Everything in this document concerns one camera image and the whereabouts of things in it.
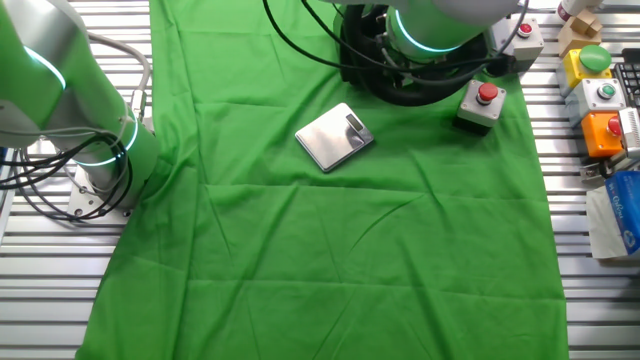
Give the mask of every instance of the slotted aluminum table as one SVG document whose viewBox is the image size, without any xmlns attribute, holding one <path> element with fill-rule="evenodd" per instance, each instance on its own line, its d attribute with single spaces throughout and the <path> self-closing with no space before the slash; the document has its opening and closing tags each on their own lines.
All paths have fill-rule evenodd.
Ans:
<svg viewBox="0 0 640 360">
<path fill-rule="evenodd" d="M 617 0 L 629 4 L 629 0 Z M 554 70 L 554 14 L 559 0 L 532 0 L 530 17 L 542 27 L 546 47 L 521 76 L 536 138 L 567 296 L 572 359 L 640 359 L 640 262 L 600 263 L 591 258 L 585 194 L 575 140 L 563 113 Z M 73 2 L 89 31 L 122 40 L 151 56 L 146 1 Z M 625 47 L 640 47 L 640 14 L 604 13 L 603 46 L 621 61 Z M 102 45 L 93 52 L 127 101 L 142 71 L 132 58 Z M 43 152 L 51 147 L 42 144 Z M 59 174 L 40 186 L 66 205 L 71 183 Z M 78 228 L 39 216 L 19 195 L 0 246 L 0 359 L 72 359 L 81 344 L 96 290 L 121 225 Z"/>
</svg>

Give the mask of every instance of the metal bracket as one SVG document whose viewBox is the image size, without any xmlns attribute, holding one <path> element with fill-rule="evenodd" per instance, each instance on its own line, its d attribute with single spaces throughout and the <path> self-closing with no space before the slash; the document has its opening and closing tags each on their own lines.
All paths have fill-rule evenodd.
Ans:
<svg viewBox="0 0 640 360">
<path fill-rule="evenodd" d="M 13 149 L 7 149 L 5 160 L 15 161 L 15 151 Z M 11 174 L 10 166 L 3 166 L 0 170 L 0 179 L 6 179 Z M 2 239 L 4 238 L 4 230 L 7 228 L 9 222 L 9 215 L 11 213 L 11 206 L 13 206 L 13 197 L 15 190 L 1 190 L 0 191 L 0 245 L 2 245 Z"/>
<path fill-rule="evenodd" d="M 156 134 L 155 127 L 153 126 L 153 118 L 147 117 L 142 119 L 142 126 L 149 130 L 153 135 Z"/>
<path fill-rule="evenodd" d="M 600 173 L 600 163 L 580 168 L 582 183 L 596 187 L 604 186 L 604 176 Z"/>
<path fill-rule="evenodd" d="M 147 93 L 142 90 L 134 90 L 131 95 L 131 111 L 135 116 L 135 120 L 142 121 L 144 119 L 144 110 L 147 107 Z"/>
<path fill-rule="evenodd" d="M 75 214 L 76 216 L 82 216 L 97 209 L 103 203 L 103 200 L 98 196 L 86 192 L 86 189 L 91 189 L 92 186 L 87 179 L 87 173 L 79 166 L 76 168 L 75 180 L 78 184 L 82 185 L 83 188 L 73 186 L 67 212 Z M 115 209 L 101 218 L 88 220 L 83 222 L 83 224 L 126 224 L 129 221 L 131 213 L 132 210 Z"/>
</svg>

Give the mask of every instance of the cable bundle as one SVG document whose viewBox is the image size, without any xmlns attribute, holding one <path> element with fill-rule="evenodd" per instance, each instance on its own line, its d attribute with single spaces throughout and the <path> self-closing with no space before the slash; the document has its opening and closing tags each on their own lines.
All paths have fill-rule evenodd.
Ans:
<svg viewBox="0 0 640 360">
<path fill-rule="evenodd" d="M 67 165 L 67 163 L 82 150 L 94 143 L 99 142 L 113 144 L 110 148 L 113 156 L 116 159 L 115 166 L 118 173 L 118 177 L 115 180 L 115 183 L 110 187 L 107 197 L 100 206 L 98 206 L 95 210 L 91 211 L 88 214 L 77 216 L 74 214 L 69 214 L 66 211 L 63 211 L 60 208 L 56 207 L 39 192 L 36 184 L 48 179 L 56 172 L 63 169 L 64 166 Z M 20 194 L 26 199 L 29 205 L 31 205 L 38 213 L 53 220 L 83 221 L 102 217 L 113 211 L 113 209 L 115 209 L 124 200 L 133 182 L 133 170 L 131 168 L 131 161 L 127 156 L 126 149 L 120 141 L 119 137 L 113 133 L 97 132 L 93 137 L 78 145 L 77 147 L 68 151 L 60 152 L 55 156 L 51 156 L 42 160 L 32 160 L 29 157 L 27 149 L 18 150 L 16 157 L 19 158 L 18 161 L 16 161 L 15 158 L 13 161 L 0 161 L 0 165 L 12 166 L 12 170 L 14 173 L 13 176 L 10 176 L 4 180 L 0 180 L 0 190 L 19 190 Z M 42 175 L 34 176 L 36 172 L 42 170 L 45 170 L 46 172 Z M 115 198 L 118 189 L 121 188 L 117 185 L 124 178 L 125 174 L 128 174 L 127 185 L 125 189 L 122 191 L 122 194 L 120 194 L 118 199 L 113 202 L 112 205 L 109 205 L 109 203 L 111 203 L 111 201 Z M 30 186 L 34 194 L 38 196 L 43 203 L 48 205 L 53 210 L 53 212 L 47 212 L 37 206 L 26 194 L 26 186 Z"/>
</svg>

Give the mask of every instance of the emergency stop button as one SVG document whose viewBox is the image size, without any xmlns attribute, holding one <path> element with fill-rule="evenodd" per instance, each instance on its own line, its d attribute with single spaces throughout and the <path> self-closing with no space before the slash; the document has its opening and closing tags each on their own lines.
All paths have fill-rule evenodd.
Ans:
<svg viewBox="0 0 640 360">
<path fill-rule="evenodd" d="M 498 97 L 498 87 L 491 83 L 484 83 L 478 89 L 478 102 L 482 105 L 489 105 L 491 101 Z"/>
<path fill-rule="evenodd" d="M 622 128 L 620 127 L 620 119 L 617 116 L 612 117 L 609 120 L 609 123 L 607 124 L 607 132 L 609 132 L 609 134 L 613 136 L 622 135 Z"/>
<path fill-rule="evenodd" d="M 522 24 L 522 25 L 520 25 L 520 28 L 518 29 L 518 36 L 520 36 L 523 39 L 526 39 L 529 36 L 531 36 L 532 32 L 533 32 L 533 27 L 531 25 Z"/>
</svg>

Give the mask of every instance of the green cloth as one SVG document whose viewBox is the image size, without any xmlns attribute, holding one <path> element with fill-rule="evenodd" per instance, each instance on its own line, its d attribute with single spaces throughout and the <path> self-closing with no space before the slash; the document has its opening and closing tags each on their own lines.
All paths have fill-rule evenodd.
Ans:
<svg viewBox="0 0 640 360">
<path fill-rule="evenodd" d="M 272 3 L 337 58 L 299 1 Z M 516 76 L 478 137 L 451 127 L 462 91 L 386 104 L 291 50 L 257 0 L 152 0 L 151 20 L 161 160 L 78 359 L 568 358 Z M 376 142 L 324 174 L 294 134 L 340 102 Z"/>
</svg>

